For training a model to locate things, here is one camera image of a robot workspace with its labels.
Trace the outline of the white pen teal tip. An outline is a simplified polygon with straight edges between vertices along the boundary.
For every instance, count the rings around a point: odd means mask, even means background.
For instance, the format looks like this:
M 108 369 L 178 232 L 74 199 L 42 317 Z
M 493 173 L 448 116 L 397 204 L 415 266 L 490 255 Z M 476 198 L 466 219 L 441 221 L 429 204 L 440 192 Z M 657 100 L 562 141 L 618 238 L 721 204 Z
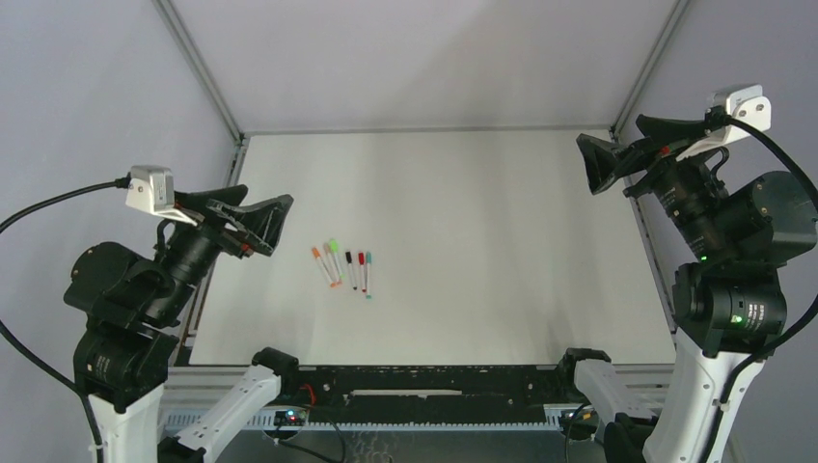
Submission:
M 371 282 L 371 263 L 367 262 L 365 265 L 365 293 L 366 299 L 372 298 L 372 282 Z

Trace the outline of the white pen peach end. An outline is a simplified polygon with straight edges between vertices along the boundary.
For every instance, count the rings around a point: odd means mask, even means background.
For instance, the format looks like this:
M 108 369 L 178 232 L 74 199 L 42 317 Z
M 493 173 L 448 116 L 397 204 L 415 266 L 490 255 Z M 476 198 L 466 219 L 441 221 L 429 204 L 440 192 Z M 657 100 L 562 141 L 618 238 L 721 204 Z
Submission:
M 318 257 L 318 258 L 316 259 L 316 261 L 317 261 L 317 263 L 318 263 L 318 265 L 319 265 L 319 268 L 321 269 L 321 271 L 322 271 L 322 273 L 323 273 L 323 275 L 324 275 L 324 277 L 325 277 L 325 279 L 326 279 L 326 281 L 327 281 L 328 285 L 329 285 L 330 287 L 336 287 L 336 286 L 337 286 L 337 284 L 338 284 L 338 283 L 337 283 L 337 280 L 335 279 L 335 277 L 334 277 L 334 275 L 333 275 L 332 271 L 330 270 L 329 266 L 328 266 L 328 265 L 327 265 L 327 263 L 324 261 L 324 259 L 323 259 L 323 258 L 321 258 L 321 257 Z

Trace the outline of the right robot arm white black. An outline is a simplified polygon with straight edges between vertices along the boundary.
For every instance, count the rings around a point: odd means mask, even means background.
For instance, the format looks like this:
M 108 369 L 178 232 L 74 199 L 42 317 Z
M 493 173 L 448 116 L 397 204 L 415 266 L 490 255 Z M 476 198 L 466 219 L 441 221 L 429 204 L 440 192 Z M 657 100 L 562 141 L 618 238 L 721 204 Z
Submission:
M 592 410 L 609 462 L 720 462 L 751 382 L 816 316 L 788 323 L 778 271 L 817 244 L 817 189 L 765 128 L 712 108 L 700 121 L 640 116 L 623 146 L 576 142 L 593 194 L 629 175 L 694 254 L 672 286 L 676 358 L 660 412 L 642 405 L 602 351 L 559 362 L 581 410 Z

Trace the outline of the white pen green end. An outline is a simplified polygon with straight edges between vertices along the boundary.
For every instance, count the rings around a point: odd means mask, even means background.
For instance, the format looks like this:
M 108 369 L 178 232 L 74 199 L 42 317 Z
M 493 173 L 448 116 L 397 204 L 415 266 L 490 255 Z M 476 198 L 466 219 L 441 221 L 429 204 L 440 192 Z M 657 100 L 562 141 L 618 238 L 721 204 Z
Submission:
M 333 257 L 334 257 L 335 265 L 336 265 L 338 273 L 339 273 L 339 279 L 340 279 L 340 281 L 342 281 L 342 279 L 344 277 L 344 273 L 343 273 L 344 269 L 343 269 L 343 265 L 342 265 L 342 262 L 341 262 L 340 253 L 338 251 L 333 251 Z

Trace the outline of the white pen orange tip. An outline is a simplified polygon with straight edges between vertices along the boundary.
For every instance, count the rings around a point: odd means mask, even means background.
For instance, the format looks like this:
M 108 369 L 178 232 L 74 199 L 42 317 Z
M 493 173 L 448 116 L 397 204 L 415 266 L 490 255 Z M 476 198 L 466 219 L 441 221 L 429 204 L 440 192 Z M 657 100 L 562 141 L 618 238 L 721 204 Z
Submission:
M 332 274 L 332 276 L 333 276 L 333 278 L 335 280 L 335 285 L 339 286 L 339 285 L 342 284 L 341 271 L 339 270 L 339 268 L 338 268 L 338 266 L 336 264 L 335 255 L 333 253 L 332 247 L 331 247 L 329 242 L 324 242 L 323 243 L 323 251 L 324 251 L 324 255 L 325 255 L 325 258 L 327 260 L 327 264 L 328 264 L 328 267 L 330 269 L 330 272 L 331 272 L 331 274 Z

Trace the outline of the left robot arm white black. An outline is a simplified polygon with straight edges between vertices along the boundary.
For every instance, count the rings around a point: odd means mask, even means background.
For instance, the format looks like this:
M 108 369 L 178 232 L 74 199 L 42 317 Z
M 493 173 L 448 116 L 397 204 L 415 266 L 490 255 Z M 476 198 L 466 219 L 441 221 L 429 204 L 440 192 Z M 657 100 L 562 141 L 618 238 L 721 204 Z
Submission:
M 171 437 L 157 431 L 169 360 L 169 328 L 221 255 L 271 256 L 293 198 L 245 204 L 244 185 L 176 192 L 132 179 L 129 206 L 160 218 L 155 255 L 116 242 L 88 249 L 74 264 L 65 302 L 87 316 L 73 355 L 108 462 L 212 462 L 246 423 L 280 396 L 298 392 L 298 360 L 266 347 L 239 382 L 201 419 Z

